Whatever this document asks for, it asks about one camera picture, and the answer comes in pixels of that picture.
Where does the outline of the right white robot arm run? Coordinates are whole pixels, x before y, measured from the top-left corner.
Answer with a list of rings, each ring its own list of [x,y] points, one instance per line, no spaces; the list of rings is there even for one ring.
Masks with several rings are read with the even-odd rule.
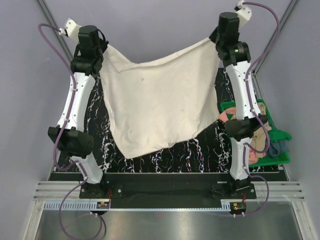
[[[239,40],[240,17],[235,12],[219,15],[216,29],[210,35],[218,57],[229,76],[235,100],[235,118],[225,123],[225,130],[232,146],[232,162],[227,185],[228,195],[239,198],[250,187],[248,174],[249,145],[254,132],[263,127],[268,118],[261,115],[254,94],[250,50],[246,42]]]

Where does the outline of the cream white t shirt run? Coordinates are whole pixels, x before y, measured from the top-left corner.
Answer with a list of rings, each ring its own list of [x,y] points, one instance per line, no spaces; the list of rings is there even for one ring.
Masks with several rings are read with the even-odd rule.
[[[111,134],[123,156],[170,148],[215,122],[219,65],[216,46],[207,38],[143,63],[109,46],[100,77]]]

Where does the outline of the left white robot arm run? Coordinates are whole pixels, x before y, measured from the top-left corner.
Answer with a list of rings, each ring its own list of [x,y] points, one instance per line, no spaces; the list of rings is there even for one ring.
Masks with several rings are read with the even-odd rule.
[[[64,109],[57,125],[48,128],[48,136],[54,143],[53,162],[58,163],[58,152],[66,153],[80,169],[84,182],[92,184],[90,192],[103,198],[108,186],[102,182],[103,172],[93,155],[93,137],[84,131],[84,118],[109,42],[96,26],[81,26],[72,19],[60,31],[77,41],[77,45],[72,61],[66,64],[70,84]]]

